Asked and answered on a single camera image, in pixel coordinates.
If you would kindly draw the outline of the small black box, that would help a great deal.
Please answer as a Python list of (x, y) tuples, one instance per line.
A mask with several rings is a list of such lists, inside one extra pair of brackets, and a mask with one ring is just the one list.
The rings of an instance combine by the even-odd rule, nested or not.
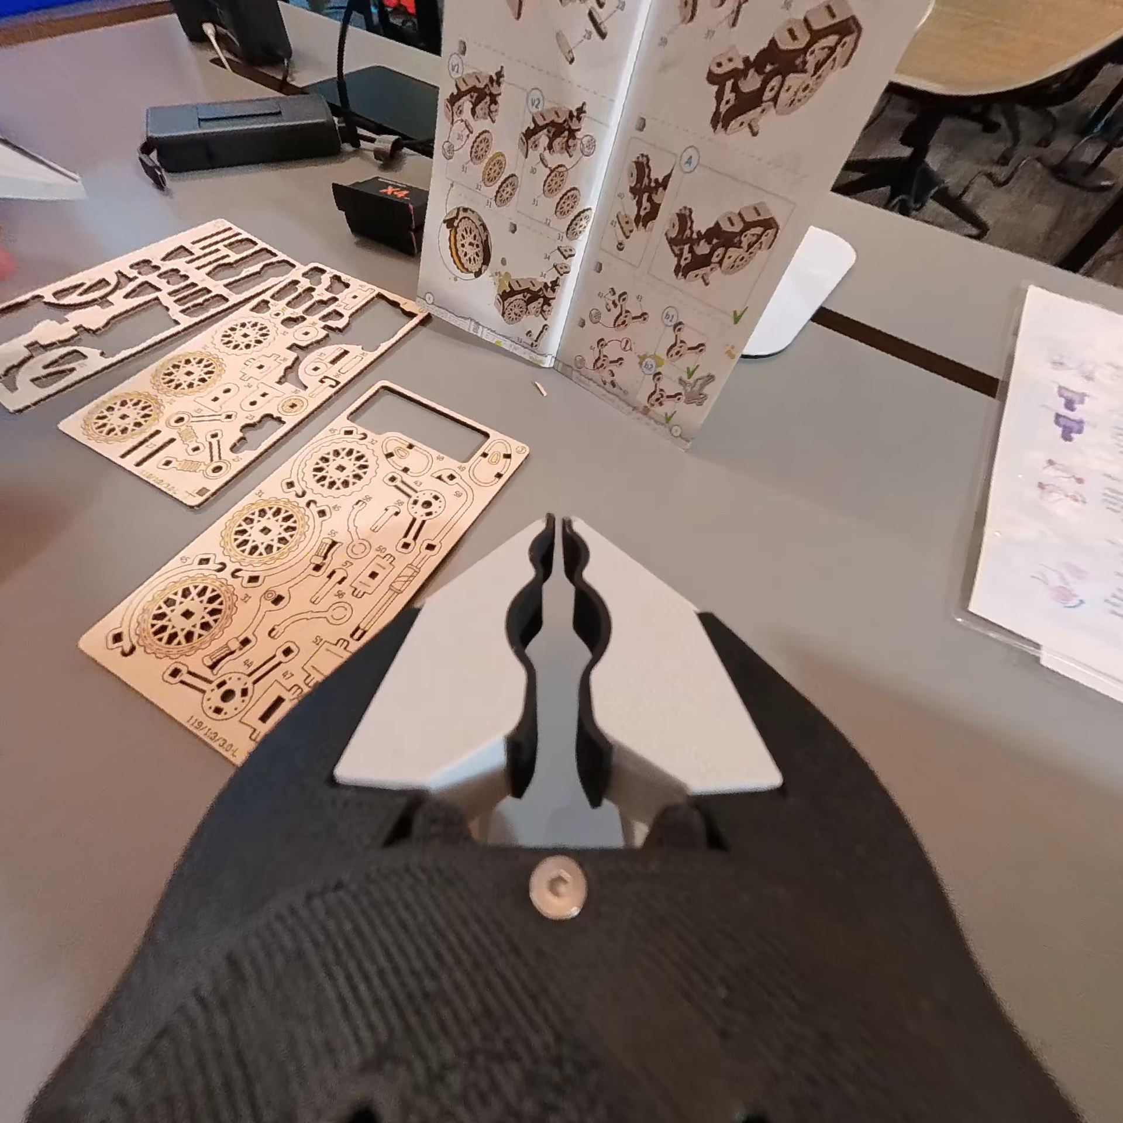
[(384, 176), (371, 176), (352, 184), (334, 181), (331, 195), (347, 227), (406, 256), (419, 255), (429, 191)]

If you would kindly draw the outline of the wooden puzzle sheet rectangular window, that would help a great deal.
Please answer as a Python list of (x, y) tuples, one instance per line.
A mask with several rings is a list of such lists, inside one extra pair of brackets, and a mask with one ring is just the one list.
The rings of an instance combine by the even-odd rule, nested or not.
[(410, 602), (527, 445), (375, 383), (78, 649), (240, 765)]

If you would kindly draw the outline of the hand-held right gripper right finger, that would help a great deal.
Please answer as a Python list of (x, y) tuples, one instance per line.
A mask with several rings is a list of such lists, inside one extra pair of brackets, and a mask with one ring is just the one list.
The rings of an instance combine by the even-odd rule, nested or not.
[(577, 517), (561, 526), (588, 650), (574, 756), (593, 807), (773, 791), (781, 773), (695, 605)]

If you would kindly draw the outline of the wooden puzzle sheet large cutouts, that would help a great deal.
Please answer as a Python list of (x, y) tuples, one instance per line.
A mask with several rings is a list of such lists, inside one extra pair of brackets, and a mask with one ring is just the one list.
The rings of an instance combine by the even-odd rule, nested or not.
[(21, 412), (195, 331), (297, 269), (295, 259), (211, 219), (1, 301), (1, 403)]

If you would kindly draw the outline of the papers in plastic sleeve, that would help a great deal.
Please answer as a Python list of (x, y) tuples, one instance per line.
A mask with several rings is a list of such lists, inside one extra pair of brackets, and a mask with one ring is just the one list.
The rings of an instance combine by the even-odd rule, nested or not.
[(958, 622), (1121, 699), (1121, 315), (1021, 292)]

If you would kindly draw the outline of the wooden puzzle sheet small wheels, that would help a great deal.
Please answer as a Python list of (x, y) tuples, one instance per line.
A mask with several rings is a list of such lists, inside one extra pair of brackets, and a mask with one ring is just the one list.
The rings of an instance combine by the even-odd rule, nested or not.
[(58, 430), (197, 507), (429, 316), (314, 261), (61, 419)]

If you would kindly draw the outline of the printed instruction booklet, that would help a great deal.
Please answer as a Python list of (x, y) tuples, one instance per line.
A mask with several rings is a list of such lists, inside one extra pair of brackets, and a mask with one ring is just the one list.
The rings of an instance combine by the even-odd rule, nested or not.
[(443, 2), (418, 300), (687, 446), (929, 6)]

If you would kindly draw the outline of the long black case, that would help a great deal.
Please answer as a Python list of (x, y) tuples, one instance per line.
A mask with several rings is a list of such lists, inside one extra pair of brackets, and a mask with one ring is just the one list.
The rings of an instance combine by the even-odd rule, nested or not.
[(136, 156), (152, 184), (164, 189), (166, 173), (323, 158), (340, 150), (339, 129), (320, 94), (280, 93), (148, 106)]

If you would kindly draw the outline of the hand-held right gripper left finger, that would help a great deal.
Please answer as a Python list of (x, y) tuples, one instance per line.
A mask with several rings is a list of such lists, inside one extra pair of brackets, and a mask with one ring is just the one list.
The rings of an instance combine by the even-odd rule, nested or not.
[(537, 518), (416, 610), (332, 776), (447, 803), (521, 796), (538, 748), (537, 674), (556, 519)]

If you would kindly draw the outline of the black flat device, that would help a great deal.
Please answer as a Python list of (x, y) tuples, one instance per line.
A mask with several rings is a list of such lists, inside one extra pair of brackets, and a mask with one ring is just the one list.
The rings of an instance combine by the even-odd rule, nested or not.
[(342, 85), (346, 105), (334, 76), (314, 81), (303, 90), (323, 97), (344, 134), (350, 128), (372, 136), (392, 134), (414, 149), (430, 150), (437, 128), (438, 86), (384, 65), (344, 73)]

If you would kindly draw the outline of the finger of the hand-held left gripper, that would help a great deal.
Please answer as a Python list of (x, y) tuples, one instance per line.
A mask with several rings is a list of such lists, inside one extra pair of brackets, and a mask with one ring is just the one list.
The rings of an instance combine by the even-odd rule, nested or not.
[(72, 201), (86, 196), (74, 172), (1, 136), (2, 200)]

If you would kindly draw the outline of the black office chair base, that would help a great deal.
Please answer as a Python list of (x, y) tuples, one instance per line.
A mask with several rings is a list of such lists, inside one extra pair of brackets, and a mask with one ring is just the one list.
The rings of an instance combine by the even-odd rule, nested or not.
[(1053, 78), (998, 100), (891, 86), (834, 192), (1120, 285), (1120, 100)]

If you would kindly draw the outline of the black battery charger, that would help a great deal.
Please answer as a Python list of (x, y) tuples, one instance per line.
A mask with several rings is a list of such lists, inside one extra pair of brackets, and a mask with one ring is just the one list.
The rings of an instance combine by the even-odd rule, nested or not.
[(251, 65), (288, 62), (291, 45), (277, 1), (170, 1), (173, 13), (191, 42), (209, 43), (204, 25), (215, 29), (215, 41)]

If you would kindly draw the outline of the grey desk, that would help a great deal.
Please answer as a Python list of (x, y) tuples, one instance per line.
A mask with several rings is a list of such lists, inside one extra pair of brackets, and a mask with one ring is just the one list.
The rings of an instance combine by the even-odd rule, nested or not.
[[(826, 324), (741, 360), (685, 451), (441, 320), (332, 406), (383, 376), (527, 442), (426, 592), (552, 510), (743, 636), (896, 796), (1081, 1113), (1120, 1120), (1120, 705), (955, 620), (1022, 287), (1118, 295), (870, 205), (814, 221), (858, 251)], [(101, 1003), (231, 771), (78, 638), (331, 415), (185, 509), (57, 428), (134, 368), (2, 412), (2, 1120)]]

